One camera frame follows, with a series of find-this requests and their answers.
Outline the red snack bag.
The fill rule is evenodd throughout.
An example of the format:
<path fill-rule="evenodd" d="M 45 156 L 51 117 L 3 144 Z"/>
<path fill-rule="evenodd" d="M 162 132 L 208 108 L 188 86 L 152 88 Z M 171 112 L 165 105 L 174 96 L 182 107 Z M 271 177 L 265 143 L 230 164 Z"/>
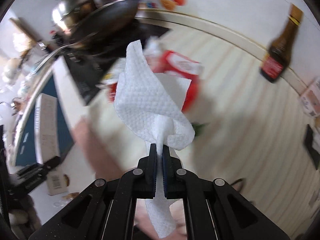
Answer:
<path fill-rule="evenodd" d="M 163 52 L 145 51 L 144 56 L 154 73 L 163 73 L 190 80 L 190 85 L 182 106 L 182 111 L 187 111 L 199 93 L 199 75 L 202 73 L 201 64 L 173 50 L 165 50 Z M 105 74 L 101 80 L 101 84 L 109 88 L 109 98 L 112 102 L 116 94 L 118 77 L 124 70 L 125 63 L 125 58 L 117 59 L 109 72 Z"/>

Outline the white Doctor box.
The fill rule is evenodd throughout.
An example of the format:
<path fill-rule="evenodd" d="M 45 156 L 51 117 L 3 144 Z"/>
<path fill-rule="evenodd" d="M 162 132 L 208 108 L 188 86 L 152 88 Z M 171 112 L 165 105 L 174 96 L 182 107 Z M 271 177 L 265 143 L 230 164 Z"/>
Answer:
<path fill-rule="evenodd" d="M 57 137 L 57 98 L 41 93 L 35 103 L 34 117 L 36 160 L 44 164 L 59 156 Z"/>

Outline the steel pot with lid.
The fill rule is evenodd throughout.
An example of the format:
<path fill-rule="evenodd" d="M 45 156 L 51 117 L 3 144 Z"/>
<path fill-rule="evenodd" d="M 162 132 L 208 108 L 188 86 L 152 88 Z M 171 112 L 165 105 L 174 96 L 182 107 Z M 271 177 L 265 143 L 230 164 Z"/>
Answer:
<path fill-rule="evenodd" d="M 96 9 L 94 0 L 57 0 L 52 21 L 61 31 L 68 32 Z"/>

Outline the white paper towel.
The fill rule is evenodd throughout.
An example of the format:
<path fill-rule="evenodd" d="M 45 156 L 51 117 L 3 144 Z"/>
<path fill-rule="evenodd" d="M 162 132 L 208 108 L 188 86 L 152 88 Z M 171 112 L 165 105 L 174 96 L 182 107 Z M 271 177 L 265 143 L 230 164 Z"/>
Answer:
<path fill-rule="evenodd" d="M 173 150 L 186 148 L 195 131 L 182 113 L 191 81 L 163 73 L 153 73 L 143 54 L 139 40 L 126 49 L 126 64 L 119 75 L 114 108 L 123 123 L 148 146 L 156 145 L 156 192 L 145 201 L 146 210 L 159 238 L 176 229 L 170 206 L 164 196 L 163 146 Z"/>

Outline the black wok pan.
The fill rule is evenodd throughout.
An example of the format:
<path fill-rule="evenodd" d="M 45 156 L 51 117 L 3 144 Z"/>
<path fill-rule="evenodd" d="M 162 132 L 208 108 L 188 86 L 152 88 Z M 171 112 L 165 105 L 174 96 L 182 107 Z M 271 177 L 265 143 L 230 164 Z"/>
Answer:
<path fill-rule="evenodd" d="M 47 61 L 65 48 L 87 49 L 93 42 L 125 27 L 135 18 L 139 2 L 140 0 L 116 0 L 98 8 L 72 29 L 67 44 L 47 55 L 31 73 L 36 74 Z"/>

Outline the pink cloth mat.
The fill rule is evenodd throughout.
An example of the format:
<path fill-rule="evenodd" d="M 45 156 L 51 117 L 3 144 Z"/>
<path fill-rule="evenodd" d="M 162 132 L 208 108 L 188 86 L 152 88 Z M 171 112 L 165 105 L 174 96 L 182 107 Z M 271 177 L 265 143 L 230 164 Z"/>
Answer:
<path fill-rule="evenodd" d="M 76 124 L 72 130 L 72 137 L 83 151 L 97 178 L 114 180 L 124 174 L 105 150 L 86 119 L 82 118 Z M 187 239 L 183 202 L 181 200 L 174 202 L 170 206 L 170 211 L 175 220 L 176 229 L 166 239 Z M 145 201 L 142 199 L 137 200 L 135 222 L 133 239 L 159 239 L 147 214 Z"/>

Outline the brown sauce bottle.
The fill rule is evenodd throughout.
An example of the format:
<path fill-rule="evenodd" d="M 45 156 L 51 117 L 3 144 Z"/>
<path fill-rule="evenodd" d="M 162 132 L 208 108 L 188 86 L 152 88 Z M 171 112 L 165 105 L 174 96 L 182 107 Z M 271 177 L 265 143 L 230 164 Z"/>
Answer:
<path fill-rule="evenodd" d="M 303 12 L 291 3 L 285 28 L 269 45 L 260 66 L 260 74 L 270 83 L 276 82 L 291 62 L 292 48 L 302 18 Z"/>

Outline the black gas stove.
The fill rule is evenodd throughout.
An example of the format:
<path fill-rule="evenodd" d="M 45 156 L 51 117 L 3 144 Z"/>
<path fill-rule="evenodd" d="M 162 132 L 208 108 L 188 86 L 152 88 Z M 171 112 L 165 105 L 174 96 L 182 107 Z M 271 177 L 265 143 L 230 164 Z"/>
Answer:
<path fill-rule="evenodd" d="M 135 19 L 86 50 L 64 49 L 62 55 L 84 104 L 87 106 L 99 93 L 97 85 L 112 65 L 126 56 L 129 43 L 140 40 L 144 47 L 150 37 L 161 37 L 168 31 L 169 28 Z"/>

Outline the blue kitchen cabinets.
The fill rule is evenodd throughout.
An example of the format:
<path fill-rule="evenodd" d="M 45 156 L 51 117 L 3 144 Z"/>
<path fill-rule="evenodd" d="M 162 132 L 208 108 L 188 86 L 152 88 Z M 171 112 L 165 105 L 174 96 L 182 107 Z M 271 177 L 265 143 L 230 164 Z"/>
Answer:
<path fill-rule="evenodd" d="M 15 166 L 42 164 L 56 155 L 63 161 L 74 145 L 53 77 L 35 98 L 21 132 L 13 160 Z"/>

